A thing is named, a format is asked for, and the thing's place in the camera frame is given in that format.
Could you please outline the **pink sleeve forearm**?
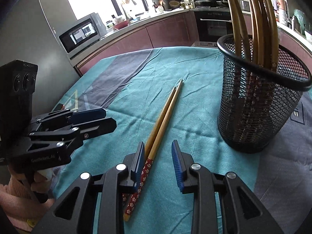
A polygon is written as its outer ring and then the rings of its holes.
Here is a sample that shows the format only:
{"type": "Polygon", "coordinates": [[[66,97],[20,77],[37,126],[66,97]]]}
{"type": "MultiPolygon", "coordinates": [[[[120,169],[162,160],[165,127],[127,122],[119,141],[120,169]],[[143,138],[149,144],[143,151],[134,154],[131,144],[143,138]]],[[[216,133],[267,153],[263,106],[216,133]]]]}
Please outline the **pink sleeve forearm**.
{"type": "Polygon", "coordinates": [[[45,203],[35,202],[22,183],[24,179],[24,174],[12,174],[7,185],[1,184],[1,207],[18,232],[29,233],[55,199],[48,199],[45,203]]]}

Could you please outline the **left hand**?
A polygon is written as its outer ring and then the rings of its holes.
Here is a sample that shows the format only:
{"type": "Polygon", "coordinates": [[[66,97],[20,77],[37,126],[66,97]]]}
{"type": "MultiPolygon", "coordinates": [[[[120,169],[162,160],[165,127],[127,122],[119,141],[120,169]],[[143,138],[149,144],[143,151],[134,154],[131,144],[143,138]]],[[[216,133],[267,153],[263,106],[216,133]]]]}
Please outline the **left hand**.
{"type": "MultiPolygon", "coordinates": [[[[11,165],[8,166],[8,170],[11,178],[8,185],[4,185],[4,191],[20,201],[32,200],[28,189],[21,183],[21,181],[26,179],[25,174],[16,173],[11,165]]],[[[53,176],[54,174],[51,168],[47,169],[47,174],[45,175],[35,172],[33,175],[34,181],[30,184],[30,191],[48,194],[53,176]]]]}

